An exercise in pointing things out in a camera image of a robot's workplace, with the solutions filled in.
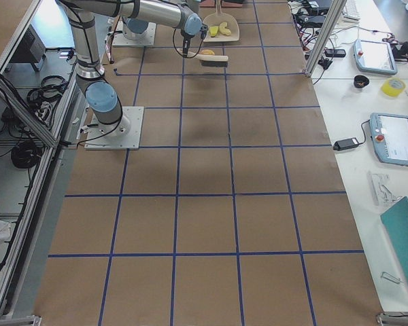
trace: white table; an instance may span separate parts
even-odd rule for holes
[[[362,16],[361,27],[389,31],[373,0],[357,0],[357,7]],[[355,41],[358,31],[353,28],[338,33],[338,36],[339,44],[349,43]],[[385,36],[383,33],[362,30],[359,34],[361,39],[378,41]],[[395,76],[405,81],[407,89],[397,98],[391,98],[380,90],[389,76],[361,73],[354,62],[352,44],[344,44],[341,48],[346,49],[347,56],[334,58],[330,69],[314,86],[332,143],[352,137],[361,141],[363,134],[360,124],[368,120],[372,112],[408,115],[408,64],[399,63]],[[313,80],[321,73],[322,67],[317,66]],[[353,86],[354,76],[360,74],[370,79],[370,84],[361,90]],[[382,308],[386,312],[408,312],[407,285],[381,277],[383,272],[387,272],[405,282],[380,220],[380,214],[387,207],[375,205],[368,177],[369,171],[387,174],[390,176],[387,186],[391,192],[396,196],[408,197],[408,167],[381,163],[373,151],[369,127],[364,126],[364,129],[368,137],[366,143],[353,150],[335,152],[336,158]]]

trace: yellow tape roll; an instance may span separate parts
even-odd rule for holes
[[[388,96],[396,97],[407,87],[403,80],[395,77],[388,78],[381,87],[381,90]]]

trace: metal mounting plate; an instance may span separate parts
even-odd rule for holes
[[[118,22],[116,31],[122,31],[122,21]],[[112,46],[114,47],[143,47],[154,46],[154,38],[156,36],[156,24],[153,22],[148,24],[147,33],[141,38],[133,41],[132,39],[126,39],[122,33],[114,36]]]
[[[93,141],[85,143],[86,149],[138,149],[141,140],[141,130],[143,121],[143,107],[123,107],[123,114],[128,117],[131,127],[128,133],[116,137],[101,137]],[[98,124],[98,119],[95,115],[92,117],[91,124]],[[88,139],[101,136],[98,128],[89,130]]]

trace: dustpan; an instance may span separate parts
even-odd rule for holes
[[[215,37],[210,36],[210,31],[204,39],[204,42],[234,42],[239,41],[239,25],[236,18],[222,12],[221,0],[216,0],[216,13],[208,15],[204,18],[203,23],[209,27],[219,26],[221,22],[227,22],[227,28],[231,31],[231,35],[223,35],[220,31]]]

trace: teal folder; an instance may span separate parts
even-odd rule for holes
[[[408,197],[381,215],[408,284]]]

